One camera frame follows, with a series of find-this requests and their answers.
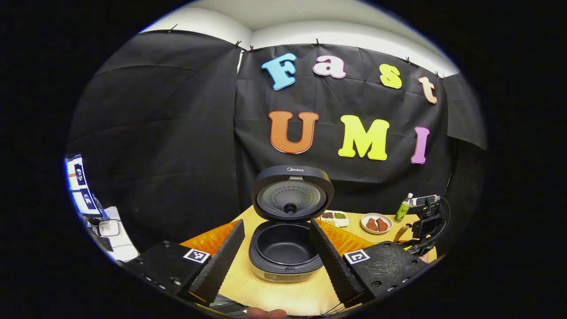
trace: ceiling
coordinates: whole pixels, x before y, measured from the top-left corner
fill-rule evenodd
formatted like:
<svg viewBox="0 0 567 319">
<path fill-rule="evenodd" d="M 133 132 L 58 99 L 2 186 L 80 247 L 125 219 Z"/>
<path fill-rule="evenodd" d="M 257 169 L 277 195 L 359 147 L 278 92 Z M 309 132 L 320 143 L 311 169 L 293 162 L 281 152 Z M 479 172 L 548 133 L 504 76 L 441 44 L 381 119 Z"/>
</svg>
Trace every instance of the ceiling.
<svg viewBox="0 0 567 319">
<path fill-rule="evenodd" d="M 450 61 L 434 44 L 401 20 L 358 0 L 198 0 L 188 7 L 216 11 L 253 31 L 282 23 L 309 20 L 364 24 L 403 36 Z"/>
</svg>

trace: green bottle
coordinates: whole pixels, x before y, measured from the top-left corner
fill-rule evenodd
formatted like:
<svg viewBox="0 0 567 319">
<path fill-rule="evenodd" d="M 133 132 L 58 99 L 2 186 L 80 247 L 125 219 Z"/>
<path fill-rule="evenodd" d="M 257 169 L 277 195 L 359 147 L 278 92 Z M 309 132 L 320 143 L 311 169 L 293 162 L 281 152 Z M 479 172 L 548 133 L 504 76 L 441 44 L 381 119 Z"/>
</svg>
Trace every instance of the green bottle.
<svg viewBox="0 0 567 319">
<path fill-rule="evenodd" d="M 394 222 L 399 223 L 404 219 L 405 214 L 409 210 L 410 201 L 412 200 L 413 194 L 409 193 L 408 197 L 401 202 L 400 209 L 397 210 L 396 216 L 393 218 Z"/>
</svg>

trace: monitor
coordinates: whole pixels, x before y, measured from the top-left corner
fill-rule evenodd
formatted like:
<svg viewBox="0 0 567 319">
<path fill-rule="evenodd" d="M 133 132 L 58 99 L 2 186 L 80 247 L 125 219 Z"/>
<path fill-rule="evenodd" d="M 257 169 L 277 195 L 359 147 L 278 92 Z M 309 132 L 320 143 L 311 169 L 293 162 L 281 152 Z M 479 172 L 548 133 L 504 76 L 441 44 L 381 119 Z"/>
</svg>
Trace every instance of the monitor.
<svg viewBox="0 0 567 319">
<path fill-rule="evenodd" d="M 104 218 L 104 211 L 97 207 L 95 199 L 88 188 L 81 154 L 65 158 L 65 167 L 71 201 L 74 202 L 78 213 L 82 216 Z"/>
</svg>

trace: clip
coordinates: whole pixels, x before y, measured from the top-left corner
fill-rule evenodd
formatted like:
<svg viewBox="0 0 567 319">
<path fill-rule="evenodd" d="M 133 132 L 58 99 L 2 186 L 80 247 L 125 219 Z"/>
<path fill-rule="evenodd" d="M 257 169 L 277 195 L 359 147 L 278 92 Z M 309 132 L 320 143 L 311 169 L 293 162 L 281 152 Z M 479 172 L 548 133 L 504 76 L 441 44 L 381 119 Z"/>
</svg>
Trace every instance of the clip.
<svg viewBox="0 0 567 319">
<path fill-rule="evenodd" d="M 172 31 L 174 28 L 169 29 L 169 30 L 167 31 L 167 33 L 171 33 L 171 31 Z"/>
</svg>

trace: white wall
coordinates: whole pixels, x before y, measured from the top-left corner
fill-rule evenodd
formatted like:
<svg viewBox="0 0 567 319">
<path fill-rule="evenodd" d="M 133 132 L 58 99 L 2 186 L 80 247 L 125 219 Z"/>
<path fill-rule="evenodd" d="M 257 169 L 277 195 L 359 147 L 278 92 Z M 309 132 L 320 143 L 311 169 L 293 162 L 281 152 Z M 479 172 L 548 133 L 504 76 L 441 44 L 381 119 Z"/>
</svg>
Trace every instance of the white wall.
<svg viewBox="0 0 567 319">
<path fill-rule="evenodd" d="M 231 43 L 242 41 L 240 46 L 255 49 L 282 44 L 320 43 L 349 45 L 387 53 L 410 61 L 439 75 L 450 76 L 458 68 L 448 59 L 421 44 L 398 34 L 375 27 L 340 21 L 303 21 L 279 24 L 252 31 L 243 23 L 224 14 L 184 6 L 147 27 L 142 32 L 176 30 L 204 33 Z"/>
</svg>

